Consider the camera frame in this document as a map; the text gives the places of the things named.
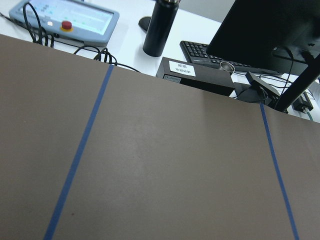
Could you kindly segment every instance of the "metal cup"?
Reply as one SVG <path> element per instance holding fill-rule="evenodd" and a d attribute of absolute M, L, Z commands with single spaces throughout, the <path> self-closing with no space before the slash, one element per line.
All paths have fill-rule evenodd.
<path fill-rule="evenodd" d="M 235 67 L 227 61 L 220 62 L 219 69 L 228 72 L 230 75 L 232 75 L 236 70 Z"/>

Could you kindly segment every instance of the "blue tape line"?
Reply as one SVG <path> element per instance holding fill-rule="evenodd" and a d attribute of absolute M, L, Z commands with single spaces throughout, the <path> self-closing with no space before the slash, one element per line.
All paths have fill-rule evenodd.
<path fill-rule="evenodd" d="M 284 184 L 284 181 L 282 179 L 281 172 L 280 172 L 279 165 L 278 165 L 278 161 L 277 161 L 277 158 L 276 158 L 274 145 L 272 143 L 271 134 L 270 134 L 268 121 L 267 121 L 267 116 L 266 116 L 266 112 L 265 112 L 265 107 L 264 107 L 264 105 L 262 103 L 260 103 L 260 109 L 261 109 L 261 113 L 262 113 L 262 118 L 263 118 L 263 123 L 264 123 L 264 127 L 265 127 L 266 136 L 267 136 L 268 142 L 269 142 L 269 147 L 270 147 L 270 152 L 271 152 L 271 155 L 272 155 L 273 165 L 274 165 L 275 172 L 276 172 L 276 175 L 278 177 L 278 181 L 279 181 L 280 188 L 281 188 L 281 191 L 282 191 L 282 195 L 283 195 L 286 211 L 287 211 L 289 219 L 290 219 L 290 223 L 291 223 L 291 228 L 292 228 L 292 232 L 293 232 L 293 235 L 294 235 L 294 239 L 295 240 L 299 240 L 300 238 L 299 238 L 299 235 L 298 235 L 298 230 L 297 230 L 297 227 L 296 227 L 294 215 L 293 215 L 292 210 L 291 210 L 291 206 L 290 206 L 290 203 L 289 203 L 289 198 L 288 198 L 288 195 L 287 195 L 287 192 L 286 192 L 285 184 Z"/>
<path fill-rule="evenodd" d="M 61 213 L 62 213 L 62 210 L 64 208 L 65 202 L 67 200 L 67 196 L 68 196 L 69 190 L 71 188 L 71 184 L 72 184 L 73 179 L 75 177 L 75 174 L 76 174 L 80 159 L 82 157 L 82 153 L 84 152 L 84 149 L 86 147 L 87 140 L 89 138 L 92 126 L 93 126 L 94 121 L 96 119 L 96 115 L 97 115 L 97 112 L 99 110 L 99 106 L 101 104 L 101 101 L 102 101 L 102 98 L 104 96 L 105 90 L 107 88 L 107 84 L 109 82 L 109 78 L 111 76 L 113 68 L 114 68 L 113 65 L 109 65 L 108 71 L 106 72 L 106 75 L 105 75 L 104 80 L 102 82 L 102 85 L 100 87 L 100 91 L 99 91 L 99 93 L 98 93 L 98 95 L 96 97 L 93 109 L 91 111 L 91 114 L 90 114 L 90 117 L 88 119 L 88 122 L 87 122 L 87 124 L 85 126 L 84 132 L 82 134 L 81 141 L 80 141 L 80 143 L 78 145 L 78 148 L 76 150 L 76 153 L 75 153 L 75 156 L 73 158 L 71 167 L 70 167 L 68 175 L 67 175 L 67 177 L 65 179 L 63 188 L 61 190 L 60 196 L 59 196 L 58 201 L 56 203 L 54 212 L 52 214 L 50 223 L 49 223 L 48 228 L 47 228 L 47 230 L 45 232 L 43 240 L 51 240 L 53 238 L 53 236 L 54 236 L 54 233 L 55 233 L 59 218 L 61 216 Z"/>

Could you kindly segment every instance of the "brown cardboard surface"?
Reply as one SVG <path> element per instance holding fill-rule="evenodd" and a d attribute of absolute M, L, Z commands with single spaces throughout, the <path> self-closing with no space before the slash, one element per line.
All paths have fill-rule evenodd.
<path fill-rule="evenodd" d="M 259 105 L 115 67 L 53 239 L 294 239 Z"/>
<path fill-rule="evenodd" d="M 274 152 L 300 239 L 320 236 L 320 124 L 266 107 Z"/>
<path fill-rule="evenodd" d="M 0 42 L 0 239 L 42 239 L 108 65 Z"/>

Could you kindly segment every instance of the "gray wall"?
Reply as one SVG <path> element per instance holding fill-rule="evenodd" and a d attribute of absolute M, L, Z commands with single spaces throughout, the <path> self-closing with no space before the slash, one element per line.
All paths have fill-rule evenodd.
<path fill-rule="evenodd" d="M 235 0 L 181 0 L 179 8 L 220 23 Z"/>

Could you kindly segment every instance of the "white desk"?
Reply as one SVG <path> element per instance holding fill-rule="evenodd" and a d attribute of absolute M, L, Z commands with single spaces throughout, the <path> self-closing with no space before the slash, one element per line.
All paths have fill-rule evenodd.
<path fill-rule="evenodd" d="M 9 15 L 9 10 L 20 0 L 3 0 L 0 2 L 0 12 Z M 145 32 L 138 26 L 139 20 L 144 16 L 151 16 L 155 2 L 152 0 L 88 0 L 88 2 L 110 8 L 120 13 L 120 18 L 107 45 L 108 50 L 114 55 L 119 63 L 136 68 L 140 72 L 155 76 L 162 57 L 185 61 L 179 43 L 181 40 L 208 44 L 221 25 L 220 22 L 179 9 L 166 42 L 162 57 L 152 57 L 147 55 L 143 49 L 146 37 Z M 13 25 L 3 17 L 0 17 L 0 34 L 31 42 L 29 33 L 19 26 Z M 54 48 L 65 52 L 73 53 L 76 48 L 56 42 Z M 81 51 L 79 55 L 93 58 L 94 53 Z M 290 80 L 295 80 L 297 76 L 291 76 Z M 248 83 L 242 76 L 232 75 L 234 82 Z M 277 86 L 281 86 L 276 81 L 270 81 Z M 311 115 L 315 122 L 320 122 L 320 108 L 314 100 L 314 109 Z M 304 113 L 288 109 L 291 115 L 309 119 Z"/>

